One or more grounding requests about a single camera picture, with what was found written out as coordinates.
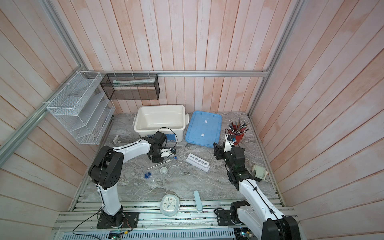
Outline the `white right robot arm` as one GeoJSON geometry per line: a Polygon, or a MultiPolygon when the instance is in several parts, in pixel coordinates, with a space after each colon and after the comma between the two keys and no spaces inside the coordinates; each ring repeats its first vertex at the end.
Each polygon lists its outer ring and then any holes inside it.
{"type": "Polygon", "coordinates": [[[298,222],[292,216],[285,216],[270,202],[246,169],[245,149],[214,143],[214,156],[225,161],[229,181],[246,198],[231,204],[234,224],[246,225],[258,240],[301,239],[298,222]]]}

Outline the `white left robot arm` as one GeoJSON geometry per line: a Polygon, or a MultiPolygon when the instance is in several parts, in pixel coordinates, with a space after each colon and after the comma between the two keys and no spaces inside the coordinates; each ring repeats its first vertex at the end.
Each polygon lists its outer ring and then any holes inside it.
{"type": "Polygon", "coordinates": [[[121,147],[102,147],[88,175],[101,196],[101,221],[112,228],[124,223],[124,210],[118,196],[117,183],[121,177],[123,164],[141,155],[146,155],[153,163],[161,163],[176,150],[166,146],[167,137],[157,131],[150,137],[141,137],[138,141],[121,147]]]}

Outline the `blue-based graduated cylinder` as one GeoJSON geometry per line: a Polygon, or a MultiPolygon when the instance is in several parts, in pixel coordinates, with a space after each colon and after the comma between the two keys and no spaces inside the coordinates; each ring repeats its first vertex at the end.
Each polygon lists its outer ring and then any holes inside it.
{"type": "Polygon", "coordinates": [[[145,183],[150,187],[150,188],[155,188],[157,185],[157,177],[156,175],[153,175],[151,172],[146,172],[145,173],[145,183]]]}

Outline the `blue-capped test tube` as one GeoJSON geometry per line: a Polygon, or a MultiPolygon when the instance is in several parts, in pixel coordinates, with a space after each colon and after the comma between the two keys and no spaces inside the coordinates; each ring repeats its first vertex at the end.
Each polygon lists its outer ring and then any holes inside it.
{"type": "Polygon", "coordinates": [[[161,162],[161,163],[158,163],[158,164],[156,164],[156,165],[154,165],[154,166],[152,166],[152,167],[149,167],[148,170],[153,169],[153,168],[158,167],[158,166],[162,166],[163,164],[169,163],[169,162],[171,162],[172,160],[176,160],[176,159],[177,159],[176,156],[175,156],[175,157],[172,157],[172,158],[167,158],[165,161],[163,161],[163,162],[161,162]]]}

